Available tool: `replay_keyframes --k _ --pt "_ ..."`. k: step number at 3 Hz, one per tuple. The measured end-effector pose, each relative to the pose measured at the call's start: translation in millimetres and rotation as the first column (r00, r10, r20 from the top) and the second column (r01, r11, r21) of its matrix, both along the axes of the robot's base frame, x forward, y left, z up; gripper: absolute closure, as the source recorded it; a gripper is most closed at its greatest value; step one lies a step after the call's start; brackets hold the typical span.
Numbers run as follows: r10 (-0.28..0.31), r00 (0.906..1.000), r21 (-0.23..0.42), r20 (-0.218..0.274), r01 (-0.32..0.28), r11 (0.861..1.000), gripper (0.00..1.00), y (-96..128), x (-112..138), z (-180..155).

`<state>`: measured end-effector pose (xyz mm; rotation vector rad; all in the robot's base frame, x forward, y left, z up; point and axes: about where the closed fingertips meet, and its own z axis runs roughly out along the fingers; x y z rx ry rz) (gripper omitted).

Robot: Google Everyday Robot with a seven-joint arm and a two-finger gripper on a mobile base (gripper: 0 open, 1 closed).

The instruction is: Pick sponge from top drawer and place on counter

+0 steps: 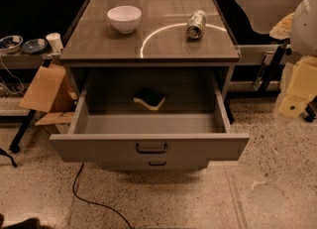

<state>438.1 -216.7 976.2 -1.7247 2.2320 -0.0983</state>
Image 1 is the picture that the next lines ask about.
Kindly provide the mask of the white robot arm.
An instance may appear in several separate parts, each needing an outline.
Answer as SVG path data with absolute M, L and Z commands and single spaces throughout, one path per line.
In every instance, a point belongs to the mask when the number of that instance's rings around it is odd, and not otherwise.
M 278 108 L 284 116 L 296 118 L 317 96 L 317 0 L 303 0 L 269 35 L 279 40 L 290 39 L 291 48 L 301 54 Z

